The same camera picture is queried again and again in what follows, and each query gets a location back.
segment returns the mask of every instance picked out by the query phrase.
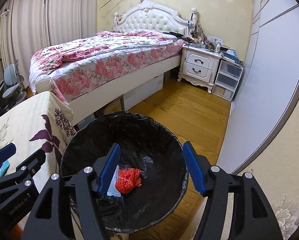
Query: chair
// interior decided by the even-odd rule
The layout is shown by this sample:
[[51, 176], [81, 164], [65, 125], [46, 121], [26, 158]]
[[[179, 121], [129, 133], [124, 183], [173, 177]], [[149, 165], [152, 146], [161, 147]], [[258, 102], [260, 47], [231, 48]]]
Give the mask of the chair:
[[3, 93], [3, 98], [12, 98], [4, 111], [8, 111], [14, 106], [18, 105], [26, 99], [26, 92], [22, 91], [22, 83], [24, 77], [18, 73], [17, 70], [18, 60], [9, 65], [4, 71], [4, 82], [8, 89]]

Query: bed post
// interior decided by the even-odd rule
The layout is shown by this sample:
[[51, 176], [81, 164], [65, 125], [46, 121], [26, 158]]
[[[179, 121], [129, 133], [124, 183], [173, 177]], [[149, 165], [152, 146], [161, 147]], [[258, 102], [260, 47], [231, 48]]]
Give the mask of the bed post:
[[46, 74], [38, 76], [37, 79], [35, 80], [35, 88], [36, 88], [35, 94], [39, 94], [45, 91], [51, 91], [52, 79]]
[[[195, 27], [195, 25], [197, 24], [197, 9], [196, 8], [192, 8], [192, 14], [189, 18], [189, 24], [192, 24], [193, 27]], [[185, 30], [185, 37], [192, 37], [192, 35], [190, 35], [189, 33], [189, 28], [186, 27], [186, 30]]]
[[118, 32], [119, 31], [119, 27], [117, 26], [117, 23], [119, 22], [119, 13], [114, 13], [114, 18], [113, 18], [113, 30], [115, 32]]

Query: drawer handle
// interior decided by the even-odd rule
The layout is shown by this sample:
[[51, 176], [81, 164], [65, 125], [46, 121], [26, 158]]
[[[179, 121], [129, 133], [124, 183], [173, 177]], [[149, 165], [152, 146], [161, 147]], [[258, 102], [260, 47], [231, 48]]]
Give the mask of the drawer handle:
[[204, 62], [201, 61], [200, 59], [195, 59], [194, 61], [197, 62], [198, 60], [201, 62], [201, 64], [204, 64]]
[[192, 68], [192, 70], [194, 70], [194, 72], [196, 72], [196, 73], [201, 73], [201, 71], [199, 70], [199, 71], [195, 71], [195, 69], [194, 68]]

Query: bottle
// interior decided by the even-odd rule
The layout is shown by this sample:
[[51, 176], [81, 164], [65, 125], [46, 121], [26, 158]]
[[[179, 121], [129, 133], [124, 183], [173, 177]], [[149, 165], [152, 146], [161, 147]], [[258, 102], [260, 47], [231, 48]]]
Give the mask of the bottle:
[[219, 53], [219, 52], [220, 52], [220, 43], [217, 44], [215, 52], [216, 52], [216, 53]]

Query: black garbage bag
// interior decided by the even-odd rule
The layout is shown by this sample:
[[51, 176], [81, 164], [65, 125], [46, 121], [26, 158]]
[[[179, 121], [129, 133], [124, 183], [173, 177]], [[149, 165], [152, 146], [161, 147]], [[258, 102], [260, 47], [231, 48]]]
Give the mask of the black garbage bag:
[[[61, 175], [74, 175], [92, 166], [113, 143], [121, 147], [121, 169], [142, 170], [142, 186], [122, 197], [95, 201], [106, 229], [131, 234], [154, 226], [173, 212], [186, 192], [188, 172], [173, 133], [150, 117], [120, 111], [92, 121], [72, 138], [62, 157]], [[70, 198], [77, 213], [75, 196]]]

